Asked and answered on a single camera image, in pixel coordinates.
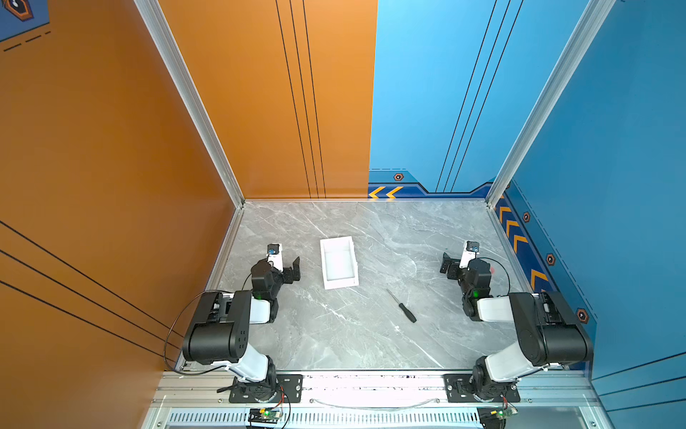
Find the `black handled screwdriver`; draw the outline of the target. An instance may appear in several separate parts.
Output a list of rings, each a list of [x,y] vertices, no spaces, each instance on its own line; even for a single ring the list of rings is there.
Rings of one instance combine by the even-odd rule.
[[[398,308],[403,312],[405,317],[411,322],[411,323],[416,323],[417,318],[414,315],[414,313],[403,303],[400,301],[398,297],[396,297],[391,290],[387,290],[387,293],[391,295],[391,298],[398,304]]]

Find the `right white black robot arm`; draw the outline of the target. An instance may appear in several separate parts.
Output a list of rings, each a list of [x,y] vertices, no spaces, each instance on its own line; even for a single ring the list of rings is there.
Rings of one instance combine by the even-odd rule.
[[[474,322],[507,322],[516,341],[499,352],[482,356],[471,373],[443,376],[450,403],[520,400],[517,384],[551,366],[573,366],[592,360],[593,346],[577,315],[556,291],[510,292],[491,295],[491,265],[466,251],[461,259],[443,255],[441,273],[456,280],[462,305]]]

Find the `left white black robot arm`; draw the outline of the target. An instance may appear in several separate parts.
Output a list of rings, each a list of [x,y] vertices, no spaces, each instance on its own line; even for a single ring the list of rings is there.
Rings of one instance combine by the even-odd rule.
[[[232,384],[217,390],[230,393],[233,402],[284,400],[286,387],[278,379],[272,358],[249,343],[249,331],[253,325],[275,321],[280,288],[301,279],[300,259],[279,268],[273,257],[267,257],[251,268],[250,279],[253,287],[249,291],[206,291],[199,296],[183,339],[182,356],[207,366],[203,374],[233,373]]]

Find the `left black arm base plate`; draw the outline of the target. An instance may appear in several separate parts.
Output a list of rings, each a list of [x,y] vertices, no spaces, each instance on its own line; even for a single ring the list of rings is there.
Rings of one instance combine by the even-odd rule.
[[[269,375],[260,383],[234,382],[230,388],[232,404],[267,403],[298,404],[303,393],[304,376],[300,374]]]

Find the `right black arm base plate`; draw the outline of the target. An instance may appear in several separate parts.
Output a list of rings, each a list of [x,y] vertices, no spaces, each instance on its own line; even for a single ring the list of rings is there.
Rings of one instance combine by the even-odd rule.
[[[467,373],[446,374],[442,378],[449,403],[521,401],[515,383],[497,383],[487,376],[483,380],[475,380],[473,375]]]

